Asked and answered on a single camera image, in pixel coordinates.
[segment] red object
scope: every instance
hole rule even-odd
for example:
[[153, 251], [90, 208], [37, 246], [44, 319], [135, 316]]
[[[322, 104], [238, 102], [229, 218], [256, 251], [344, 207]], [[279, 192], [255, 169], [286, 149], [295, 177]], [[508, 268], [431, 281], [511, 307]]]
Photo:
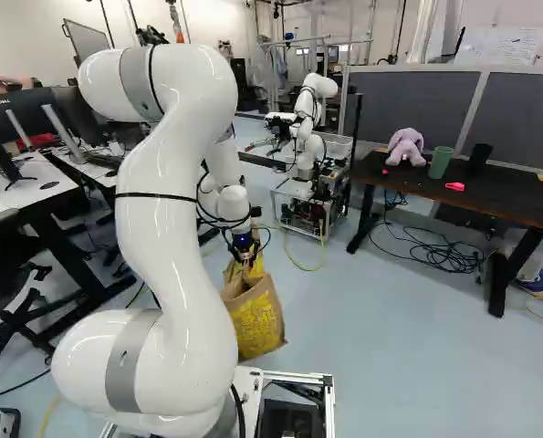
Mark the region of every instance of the red object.
[[[30, 137], [30, 141], [32, 141], [32, 145], [35, 149], [40, 149], [46, 146], [48, 143], [51, 143], [54, 141], [56, 137], [54, 134], [39, 134], [39, 135], [33, 135]], [[27, 147], [24, 144], [23, 140], [17, 140], [16, 141], [17, 148], [20, 151], [27, 151]]]
[[465, 184], [463, 182], [449, 182], [445, 185], [446, 189], [455, 190], [456, 192], [463, 192]]

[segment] pink object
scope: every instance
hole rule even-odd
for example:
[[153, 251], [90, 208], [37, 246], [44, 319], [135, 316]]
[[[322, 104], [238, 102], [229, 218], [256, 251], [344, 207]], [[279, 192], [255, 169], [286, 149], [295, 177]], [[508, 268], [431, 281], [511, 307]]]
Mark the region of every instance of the pink object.
[[445, 185], [446, 189], [455, 190], [457, 192], [463, 192], [465, 184], [463, 182], [449, 182]]

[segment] robotic arm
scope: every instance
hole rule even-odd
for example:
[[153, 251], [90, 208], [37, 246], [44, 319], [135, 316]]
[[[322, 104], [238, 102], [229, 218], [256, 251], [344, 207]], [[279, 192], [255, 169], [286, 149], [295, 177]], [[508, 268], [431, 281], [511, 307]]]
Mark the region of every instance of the robotic arm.
[[206, 46], [105, 50], [81, 65], [83, 97], [121, 121], [160, 123], [123, 161], [116, 194], [120, 250], [162, 304], [107, 310], [58, 344], [52, 374], [62, 394], [105, 419], [163, 437], [202, 438], [228, 405], [235, 329], [204, 270], [195, 222], [196, 183], [207, 208], [250, 231], [234, 144], [225, 138], [237, 89], [226, 60]]
[[338, 93], [338, 84], [317, 73], [310, 73], [304, 80], [298, 100], [294, 108], [294, 114], [269, 113], [267, 120], [280, 118], [290, 122], [291, 135], [296, 141], [298, 178], [309, 181], [313, 176], [314, 161], [318, 160], [324, 152], [324, 142], [317, 134], [312, 134], [321, 117], [322, 98], [331, 98]]

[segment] purple stuffed animal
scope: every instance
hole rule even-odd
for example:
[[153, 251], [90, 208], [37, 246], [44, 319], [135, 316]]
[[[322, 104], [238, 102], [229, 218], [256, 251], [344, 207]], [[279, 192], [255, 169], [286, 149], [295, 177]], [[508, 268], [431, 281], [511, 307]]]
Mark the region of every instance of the purple stuffed animal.
[[385, 164], [398, 166], [402, 160], [409, 160], [413, 167], [424, 167], [427, 161], [421, 156], [423, 135], [413, 128], [398, 130], [389, 141], [388, 152], [391, 154]]

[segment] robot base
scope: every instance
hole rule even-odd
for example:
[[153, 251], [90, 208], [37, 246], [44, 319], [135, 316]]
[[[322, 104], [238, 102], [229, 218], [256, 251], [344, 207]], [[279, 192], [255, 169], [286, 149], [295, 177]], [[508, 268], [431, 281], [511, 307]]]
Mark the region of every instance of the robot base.
[[[310, 400], [317, 403], [318, 408], [321, 410], [320, 417], [324, 420], [320, 437], [335, 438], [334, 405], [336, 403], [336, 392], [334, 379], [330, 374], [264, 371], [259, 368], [237, 366], [233, 383], [243, 401], [245, 438], [260, 436], [260, 433], [256, 433], [256, 428], [259, 415], [261, 414], [261, 418], [264, 417], [263, 407], [261, 406], [262, 392], [271, 383], [305, 398], [309, 398], [310, 389], [315, 391], [318, 396], [310, 398]], [[238, 437], [237, 426], [235, 426], [231, 436]], [[103, 432], [99, 436], [99, 438], [130, 437], [132, 435], [121, 432], [116, 424], [109, 422], [105, 424]]]

